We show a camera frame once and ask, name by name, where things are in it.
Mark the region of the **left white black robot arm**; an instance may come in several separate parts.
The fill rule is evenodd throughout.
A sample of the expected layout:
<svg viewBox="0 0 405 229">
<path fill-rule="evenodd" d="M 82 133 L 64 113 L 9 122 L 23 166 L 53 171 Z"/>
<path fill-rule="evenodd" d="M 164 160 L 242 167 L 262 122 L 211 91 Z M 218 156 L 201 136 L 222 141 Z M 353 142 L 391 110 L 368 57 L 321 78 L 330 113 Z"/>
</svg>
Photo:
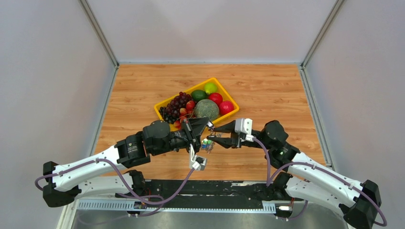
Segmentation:
<svg viewBox="0 0 405 229">
<path fill-rule="evenodd" d="M 146 192 L 144 181 L 136 178 L 133 171 L 129 175 L 120 171 L 149 163 L 152 156 L 180 149 L 189 154 L 192 171 L 204 170 L 207 159 L 197 152 L 206 128 L 213 128 L 207 117 L 185 119 L 177 131 L 172 131 L 168 123 L 156 120 L 96 155 L 64 165 L 53 161 L 44 163 L 43 176 L 36 179 L 35 185 L 51 208 L 68 205 L 81 197 L 111 192 L 130 193 L 139 198 Z"/>
</svg>

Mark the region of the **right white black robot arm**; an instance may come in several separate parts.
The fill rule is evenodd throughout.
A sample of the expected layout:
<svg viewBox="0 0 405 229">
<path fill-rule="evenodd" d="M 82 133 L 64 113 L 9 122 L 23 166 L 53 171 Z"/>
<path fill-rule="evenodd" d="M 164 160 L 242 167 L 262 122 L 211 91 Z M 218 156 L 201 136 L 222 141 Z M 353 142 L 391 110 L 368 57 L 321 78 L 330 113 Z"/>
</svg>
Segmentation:
<svg viewBox="0 0 405 229">
<path fill-rule="evenodd" d="M 240 118 L 212 127 L 213 132 L 231 136 L 210 135 L 208 139 L 224 148 L 263 149 L 267 161 L 266 185 L 273 186 L 278 199 L 290 196 L 324 206 L 356 229 L 387 226 L 376 183 L 351 179 L 316 162 L 287 142 L 288 134 L 278 120 L 266 123 L 261 131 L 253 130 L 252 123 L 251 119 Z"/>
</svg>

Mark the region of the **pile of coloured tagged keys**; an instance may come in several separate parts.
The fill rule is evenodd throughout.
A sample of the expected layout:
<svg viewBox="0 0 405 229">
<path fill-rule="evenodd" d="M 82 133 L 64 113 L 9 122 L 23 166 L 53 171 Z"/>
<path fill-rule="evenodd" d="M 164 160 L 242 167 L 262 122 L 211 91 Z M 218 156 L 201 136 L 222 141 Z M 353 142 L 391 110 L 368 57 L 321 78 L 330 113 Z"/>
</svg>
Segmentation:
<svg viewBox="0 0 405 229">
<path fill-rule="evenodd" d="M 209 140 L 207 138 L 202 140 L 202 145 L 201 149 L 204 149 L 206 151 L 211 151 L 213 149 L 214 142 L 212 140 Z"/>
</svg>

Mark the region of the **green netted melon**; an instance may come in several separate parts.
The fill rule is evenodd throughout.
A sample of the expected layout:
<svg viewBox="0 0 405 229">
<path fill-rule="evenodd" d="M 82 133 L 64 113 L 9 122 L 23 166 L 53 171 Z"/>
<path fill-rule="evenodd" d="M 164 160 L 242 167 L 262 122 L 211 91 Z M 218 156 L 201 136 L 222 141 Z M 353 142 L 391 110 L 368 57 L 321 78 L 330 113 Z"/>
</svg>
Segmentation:
<svg viewBox="0 0 405 229">
<path fill-rule="evenodd" d="M 196 118 L 208 117 L 210 121 L 214 121 L 220 116 L 219 107 L 213 101 L 204 99 L 196 104 L 194 115 Z"/>
</svg>

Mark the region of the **pink red apple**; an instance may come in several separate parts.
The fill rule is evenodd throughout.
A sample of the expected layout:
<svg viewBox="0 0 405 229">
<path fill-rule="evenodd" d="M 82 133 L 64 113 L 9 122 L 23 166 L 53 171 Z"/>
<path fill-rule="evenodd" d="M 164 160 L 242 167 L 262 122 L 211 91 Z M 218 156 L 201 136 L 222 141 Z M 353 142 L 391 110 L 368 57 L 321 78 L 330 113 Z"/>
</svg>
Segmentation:
<svg viewBox="0 0 405 229">
<path fill-rule="evenodd" d="M 220 115 L 226 115 L 234 110 L 234 105 L 231 101 L 222 101 L 218 107 Z"/>
</svg>

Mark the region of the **dark green avocado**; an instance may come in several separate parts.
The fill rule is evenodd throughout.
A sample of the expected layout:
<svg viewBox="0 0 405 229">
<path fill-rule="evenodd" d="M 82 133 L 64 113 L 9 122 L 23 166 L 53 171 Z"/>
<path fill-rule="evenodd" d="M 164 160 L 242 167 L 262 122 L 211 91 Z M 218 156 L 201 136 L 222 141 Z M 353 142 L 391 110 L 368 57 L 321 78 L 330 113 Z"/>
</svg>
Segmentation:
<svg viewBox="0 0 405 229">
<path fill-rule="evenodd" d="M 207 99 L 208 94 L 203 90 L 194 90 L 191 93 L 191 97 L 197 103 L 197 102 L 199 102 L 201 100 Z"/>
</svg>

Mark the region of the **dark purple grape bunch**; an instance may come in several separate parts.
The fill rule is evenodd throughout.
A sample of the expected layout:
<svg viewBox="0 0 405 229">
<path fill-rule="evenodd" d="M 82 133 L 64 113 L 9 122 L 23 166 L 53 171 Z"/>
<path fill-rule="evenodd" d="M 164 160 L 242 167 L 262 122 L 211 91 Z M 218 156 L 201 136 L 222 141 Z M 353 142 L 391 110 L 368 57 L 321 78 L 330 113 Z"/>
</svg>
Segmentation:
<svg viewBox="0 0 405 229">
<path fill-rule="evenodd" d="M 193 100 L 190 94 L 185 92 L 179 92 L 173 99 L 171 99 L 168 104 L 161 106 L 158 109 L 164 122 L 173 124 L 179 118 L 179 111 L 185 104 Z"/>
</svg>

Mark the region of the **light green lime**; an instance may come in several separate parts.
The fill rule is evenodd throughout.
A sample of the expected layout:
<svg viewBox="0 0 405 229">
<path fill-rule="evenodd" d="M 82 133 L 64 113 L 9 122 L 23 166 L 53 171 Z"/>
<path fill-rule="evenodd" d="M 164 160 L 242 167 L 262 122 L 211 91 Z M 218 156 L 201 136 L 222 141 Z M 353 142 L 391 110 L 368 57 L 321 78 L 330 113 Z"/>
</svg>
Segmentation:
<svg viewBox="0 0 405 229">
<path fill-rule="evenodd" d="M 204 91 L 207 95 L 216 93 L 218 90 L 218 87 L 215 83 L 206 83 L 204 85 Z"/>
</svg>

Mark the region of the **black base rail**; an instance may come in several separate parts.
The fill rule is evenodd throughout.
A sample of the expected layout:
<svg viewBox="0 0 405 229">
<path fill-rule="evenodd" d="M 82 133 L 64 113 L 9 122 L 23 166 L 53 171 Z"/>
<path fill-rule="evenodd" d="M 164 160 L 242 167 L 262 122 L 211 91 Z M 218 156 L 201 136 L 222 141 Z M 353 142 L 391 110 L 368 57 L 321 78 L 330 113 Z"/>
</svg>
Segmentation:
<svg viewBox="0 0 405 229">
<path fill-rule="evenodd" d="M 79 210 L 126 211 L 129 214 L 154 210 L 195 213 L 264 213 L 290 215 L 294 200 L 280 188 L 259 181 L 189 180 L 179 194 L 162 208 L 137 199 L 114 195 L 84 198 Z"/>
</svg>

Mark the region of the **left aluminium frame post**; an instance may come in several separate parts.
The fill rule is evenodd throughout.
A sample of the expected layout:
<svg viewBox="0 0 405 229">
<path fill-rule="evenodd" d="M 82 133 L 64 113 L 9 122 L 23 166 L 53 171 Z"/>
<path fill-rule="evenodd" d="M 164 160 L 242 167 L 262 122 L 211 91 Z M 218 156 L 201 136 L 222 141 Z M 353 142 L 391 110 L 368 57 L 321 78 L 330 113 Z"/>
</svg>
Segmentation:
<svg viewBox="0 0 405 229">
<path fill-rule="evenodd" d="M 100 26 L 100 24 L 98 23 L 98 20 L 89 4 L 89 2 L 87 0 L 78 0 L 78 2 L 80 3 L 81 7 L 84 10 L 84 13 L 86 15 L 86 17 L 88 18 L 94 32 L 96 33 L 96 36 L 98 37 L 99 41 L 101 42 L 104 50 L 106 51 L 110 61 L 112 62 L 112 64 L 114 65 L 115 69 L 119 68 L 119 62 L 109 44 L 109 42 L 107 41 L 107 38 Z"/>
</svg>

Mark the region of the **aluminium frame post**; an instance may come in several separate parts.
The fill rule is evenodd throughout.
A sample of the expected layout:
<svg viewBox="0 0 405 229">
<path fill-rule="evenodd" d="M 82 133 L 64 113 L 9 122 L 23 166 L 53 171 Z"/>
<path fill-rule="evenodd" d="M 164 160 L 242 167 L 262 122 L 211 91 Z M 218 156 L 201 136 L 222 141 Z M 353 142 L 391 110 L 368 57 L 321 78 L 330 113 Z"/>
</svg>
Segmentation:
<svg viewBox="0 0 405 229">
<path fill-rule="evenodd" d="M 337 17 L 339 11 L 341 10 L 342 6 L 346 0 L 336 0 L 332 9 L 330 10 L 328 16 L 326 17 L 324 23 L 322 24 L 320 31 L 318 32 L 315 40 L 313 41 L 312 45 L 310 46 L 307 54 L 305 55 L 303 61 L 301 62 L 301 68 L 305 69 L 309 62 L 311 61 L 313 55 L 315 54 L 315 51 L 317 50 L 318 46 L 321 44 L 324 36 L 328 32 L 330 26 L 332 25 L 333 21 Z"/>
<path fill-rule="evenodd" d="M 104 50 L 106 51 L 110 61 L 112 62 L 112 64 L 114 65 L 115 69 L 119 68 L 119 62 L 109 44 L 109 42 L 107 41 L 107 38 L 100 26 L 100 24 L 98 23 L 98 20 L 89 4 L 89 2 L 87 0 L 78 0 L 78 2 L 80 3 L 81 7 L 84 10 L 84 13 L 86 15 L 86 17 L 88 18 L 94 32 L 96 33 L 96 36 L 98 37 L 99 41 L 101 42 Z"/>
</svg>

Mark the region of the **right aluminium frame post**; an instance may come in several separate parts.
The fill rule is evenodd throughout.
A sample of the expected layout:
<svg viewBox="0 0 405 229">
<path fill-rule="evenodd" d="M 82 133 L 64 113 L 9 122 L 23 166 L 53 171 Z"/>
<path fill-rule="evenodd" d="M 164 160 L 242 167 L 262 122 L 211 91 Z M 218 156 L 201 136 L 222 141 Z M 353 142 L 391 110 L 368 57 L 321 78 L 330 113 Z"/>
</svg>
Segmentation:
<svg viewBox="0 0 405 229">
<path fill-rule="evenodd" d="M 317 50 L 318 46 L 321 44 L 324 36 L 328 32 L 330 26 L 332 25 L 333 21 L 337 17 L 339 11 L 341 10 L 342 6 L 346 0 L 336 0 L 332 9 L 330 10 L 328 16 L 326 17 L 324 23 L 322 24 L 320 31 L 318 32 L 315 40 L 313 41 L 312 45 L 310 46 L 307 54 L 305 55 L 303 61 L 301 62 L 301 68 L 305 69 L 309 62 L 311 61 L 313 55 L 315 54 L 315 51 Z"/>
</svg>

